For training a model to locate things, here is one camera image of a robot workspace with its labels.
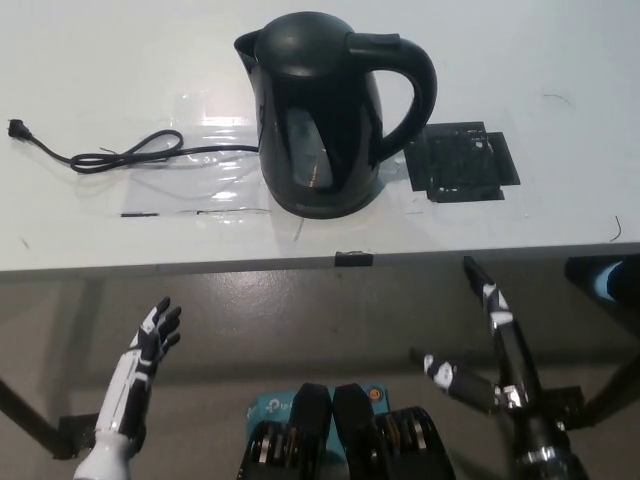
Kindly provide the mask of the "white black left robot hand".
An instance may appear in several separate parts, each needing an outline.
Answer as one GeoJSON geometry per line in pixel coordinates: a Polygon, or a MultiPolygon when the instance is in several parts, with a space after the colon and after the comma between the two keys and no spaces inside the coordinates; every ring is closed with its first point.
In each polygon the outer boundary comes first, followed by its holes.
{"type": "Polygon", "coordinates": [[[135,442],[145,430],[158,367],[180,341],[181,308],[163,298],[144,318],[120,356],[104,397],[95,432],[118,434],[135,442]]]}

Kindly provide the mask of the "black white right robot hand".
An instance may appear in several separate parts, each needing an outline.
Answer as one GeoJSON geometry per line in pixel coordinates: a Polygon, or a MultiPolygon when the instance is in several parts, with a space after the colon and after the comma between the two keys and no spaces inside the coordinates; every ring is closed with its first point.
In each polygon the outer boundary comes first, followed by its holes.
{"type": "Polygon", "coordinates": [[[568,436],[549,412],[530,349],[502,290],[472,257],[464,258],[463,267],[488,320],[499,381],[493,383],[417,348],[409,350],[410,360],[452,399],[485,414],[508,416],[518,463],[533,465],[567,456],[568,436]]]}

